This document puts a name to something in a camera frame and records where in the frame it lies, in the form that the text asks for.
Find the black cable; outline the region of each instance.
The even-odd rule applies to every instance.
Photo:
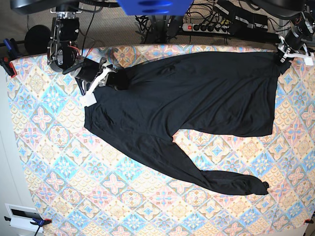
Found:
[[[93,13],[93,16],[92,16],[92,19],[90,21],[90,24],[89,24],[89,27],[84,35],[84,40],[83,40],[83,45],[82,45],[82,52],[81,52],[81,55],[83,56],[83,50],[84,50],[84,45],[85,45],[85,40],[87,39],[87,36],[88,36],[88,33],[89,33],[89,30],[90,30],[90,27],[91,27],[91,24],[94,20],[94,16],[95,16],[95,13]]]
[[[270,21],[270,23],[271,23],[271,26],[272,26],[272,29],[275,31],[275,32],[282,32],[282,31],[286,31],[286,30],[289,30],[289,29],[291,29],[291,27],[289,27],[289,28],[286,28],[286,29],[281,29],[281,30],[276,30],[275,29],[275,27],[274,27],[274,24],[272,23],[272,21],[271,21],[271,19],[272,18],[268,18],[268,20]],[[280,26],[274,19],[272,19],[279,27],[284,27],[284,26],[286,26],[288,23],[290,23],[290,21],[288,21],[285,25],[283,25],[283,26]]]
[[[82,33],[82,31],[81,31],[81,29],[79,29],[79,32],[80,32],[80,34],[84,37],[85,35]],[[93,44],[95,44],[96,43],[96,41],[97,40],[95,40],[95,39],[93,39],[93,38],[91,38],[91,37],[88,37],[88,36],[86,36],[86,38],[88,38],[88,39],[90,39],[90,40],[92,40],[93,41]]]
[[[140,17],[135,16],[135,18],[136,18],[136,21],[139,23],[141,31],[148,30],[147,24],[149,21],[149,17],[147,17],[147,16],[140,16]]]
[[[251,3],[250,3],[250,1],[249,0],[244,0],[246,3],[247,3],[247,5],[251,8],[251,9],[253,9],[254,11],[259,11],[261,8],[258,6],[258,7],[254,7]]]
[[[212,23],[213,18],[214,18],[217,14],[218,14],[218,13],[216,13],[216,14],[213,15],[213,17],[211,18],[210,22],[207,24],[207,27]]]
[[[83,12],[89,12],[89,13],[99,13],[101,10],[103,10],[103,7],[101,6],[98,10],[96,11],[93,11],[93,10],[87,10],[87,9],[82,9],[82,8],[79,8],[79,7],[76,7],[76,6],[72,6],[70,5],[71,8],[74,8],[78,11],[83,11]]]
[[[29,27],[29,18],[30,18],[30,16],[28,15],[28,20],[27,20],[28,30],[30,30],[30,27]]]
[[[38,229],[36,230],[36,232],[35,232],[34,236],[36,236],[36,235],[37,235],[37,233],[38,233],[39,229],[40,229],[40,226],[38,226]]]
[[[215,23],[212,25],[213,29],[217,26],[217,24],[219,23],[219,21],[220,21],[220,14],[218,14],[217,22],[215,22]]]
[[[191,44],[191,35],[189,35],[189,45]]]
[[[81,81],[80,81],[79,79],[77,79],[77,78],[75,78],[75,81],[76,81],[77,84],[78,84],[78,87],[79,87],[79,90],[80,90],[82,96],[84,96],[85,93],[84,93],[84,90],[83,90],[83,88],[82,88]]]
[[[240,1],[240,0],[238,0],[238,4],[240,5],[240,7],[241,7],[242,9],[244,9],[243,6],[241,5],[241,1]]]
[[[274,19],[272,19],[272,18],[270,18],[270,17],[268,17],[268,21],[270,21],[270,23],[272,24],[272,22],[271,21],[273,21],[274,23],[276,23],[277,24],[277,26],[279,26],[280,28],[282,28],[282,27],[285,27],[285,26],[287,26],[287,24],[289,24],[290,23],[290,21],[288,21],[287,23],[285,23],[283,26],[281,26],[281,25],[279,25]]]
[[[206,19],[204,19],[203,22],[201,22],[199,25],[200,26],[203,25],[204,23],[206,23],[206,21],[208,21],[208,24],[210,24],[215,15],[212,16],[211,20],[208,20],[208,18],[211,16],[212,16],[212,14],[207,16]]]
[[[189,14],[194,14],[194,13],[197,13],[199,14],[204,20],[207,19],[204,15],[202,15],[200,12],[198,11],[193,11],[193,12],[189,12]]]
[[[87,5],[92,6],[102,6],[102,7],[120,7],[120,5],[117,2],[103,2],[103,1],[95,1],[95,0],[79,0],[80,2],[83,2]]]
[[[188,10],[187,10],[187,12],[185,13],[185,20],[186,20],[186,23],[187,23],[187,16],[190,18],[190,19],[193,19],[193,20],[202,20],[202,19],[200,19],[200,18],[193,18],[193,17],[191,17],[191,13],[198,13],[199,15],[201,15],[202,16],[202,18],[203,19],[205,19],[205,17],[201,14],[201,13],[199,13],[199,12],[190,12],[190,9],[192,8],[193,6],[192,5],[190,5],[190,7],[188,8]]]

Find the power strip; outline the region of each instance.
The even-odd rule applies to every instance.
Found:
[[[201,32],[201,33],[220,33],[220,34],[230,34],[227,26],[217,25],[214,27],[213,24],[210,25],[200,25],[200,24],[190,24],[183,23],[183,31],[186,32]]]

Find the wires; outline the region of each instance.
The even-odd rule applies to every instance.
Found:
[[[149,17],[148,16],[135,16],[136,21],[139,23],[137,26],[139,28],[139,31],[136,31],[137,34],[141,35],[141,44],[145,43],[148,35],[150,33],[150,30],[152,26],[149,26]]]
[[[191,14],[199,14],[204,20],[208,21],[207,17],[204,17],[204,15],[202,15],[200,12],[198,11],[193,11],[193,12],[189,12],[189,14],[187,14],[188,16],[190,16]]]
[[[88,33],[89,33],[89,30],[90,30],[90,27],[91,27],[91,24],[94,20],[94,16],[95,16],[95,13],[93,13],[93,16],[92,16],[92,19],[90,21],[90,24],[89,24],[89,27],[87,29],[87,32],[85,33],[84,35],[84,40],[83,40],[83,45],[82,45],[82,52],[81,52],[81,55],[83,56],[83,50],[84,50],[84,45],[85,45],[85,40],[87,39],[87,36],[88,36]]]
[[[301,20],[302,20],[302,16],[301,16],[300,18],[296,19],[296,20],[295,20],[295,23],[296,23],[296,24],[299,24],[299,23],[301,22]]]
[[[85,56],[86,58],[88,57],[88,55],[91,53],[92,50],[93,50],[93,48],[90,48],[90,50],[88,51],[87,55]]]
[[[218,15],[218,16],[217,16],[217,18],[218,18],[218,19],[217,19],[217,23],[219,22],[220,15],[219,15],[218,13],[216,13],[216,14],[214,14],[214,15],[212,16],[211,20],[208,22],[207,27],[212,23],[212,20],[213,20],[213,18],[214,18],[216,15]]]
[[[104,7],[100,7],[98,10],[87,10],[87,9],[83,9],[83,8],[79,8],[79,7],[76,7],[76,6],[71,6],[71,8],[74,8],[78,11],[83,11],[83,12],[89,12],[89,13],[99,13],[101,10],[103,10]]]
[[[68,45],[68,47],[74,48],[74,49],[77,51],[78,55],[80,55],[80,49],[78,49],[78,48],[76,48],[76,47],[74,47],[74,46],[70,46],[70,45]]]
[[[30,19],[30,15],[28,15],[28,19],[27,19],[28,30],[30,30],[30,27],[29,27],[29,19]]]
[[[212,19],[213,19],[213,17],[214,17],[214,15],[212,16],[211,20],[208,20],[211,16],[212,16],[212,13],[211,13],[209,16],[207,16],[207,17],[203,20],[203,22],[201,22],[199,25],[200,25],[200,26],[203,25],[204,23],[206,23],[206,21],[208,21],[208,24],[210,24],[211,21],[212,21]]]
[[[189,45],[191,44],[191,35],[189,35]]]
[[[240,5],[240,7],[241,7],[242,9],[244,9],[243,6],[241,5],[241,1],[240,1],[240,0],[238,0],[238,4]]]
[[[289,27],[289,28],[286,28],[286,29],[276,30],[275,27],[274,27],[274,24],[273,24],[273,23],[275,23],[279,28],[283,28],[283,27],[287,26],[287,25],[290,23],[290,21],[288,21],[287,23],[285,23],[283,26],[279,25],[274,19],[272,19],[272,18],[270,18],[270,17],[268,17],[268,21],[271,23],[272,29],[273,29],[275,32],[282,32],[282,31],[286,31],[286,30],[291,29],[291,27]]]
[[[88,36],[86,36],[86,38],[88,38],[88,39],[90,39],[90,40],[93,41],[92,46],[90,47],[89,52],[88,52],[88,54],[86,55],[86,57],[89,55],[89,53],[91,53],[90,51],[92,51],[92,49],[94,48],[96,42],[102,43],[102,46],[105,46],[105,45],[106,45],[106,44],[105,44],[103,41],[101,41],[101,40],[95,40],[95,39],[93,39],[93,38],[91,38],[91,37],[88,37]]]
[[[251,9],[253,9],[254,11],[259,11],[261,8],[258,6],[258,7],[254,7],[251,3],[250,3],[250,1],[249,0],[244,0],[246,3],[247,3],[247,5],[251,8]]]

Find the blue device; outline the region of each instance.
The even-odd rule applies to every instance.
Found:
[[[193,0],[117,0],[127,15],[184,16]]]
[[[6,47],[8,48],[9,52],[12,55],[12,58],[16,59],[18,57],[20,57],[20,54],[15,50],[14,45],[12,44],[12,42],[9,39],[4,39],[4,44],[6,45]]]

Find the clamp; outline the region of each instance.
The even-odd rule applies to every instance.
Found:
[[[278,49],[283,53],[283,56],[281,58],[281,62],[283,63],[287,58],[302,58],[304,59],[305,65],[307,66],[313,66],[313,58],[314,58],[314,53],[311,53],[306,44],[303,44],[303,49],[305,51],[305,54],[301,53],[291,53],[291,48],[289,45],[286,43],[284,37],[282,35],[279,35],[279,39],[281,43],[278,46]]]
[[[9,59],[7,57],[0,59],[0,65],[4,68],[6,73],[11,76],[11,78],[14,78],[17,73],[16,70],[12,64],[12,62],[9,62]]]
[[[45,219],[45,220],[40,219],[40,220],[38,220],[38,219],[32,218],[32,220],[35,221],[35,222],[30,222],[32,225],[38,225],[38,229],[37,229],[37,231],[36,231],[34,236],[37,235],[40,227],[43,227],[44,225],[48,225],[48,224],[50,224],[52,222],[52,220],[50,220],[50,219]]]

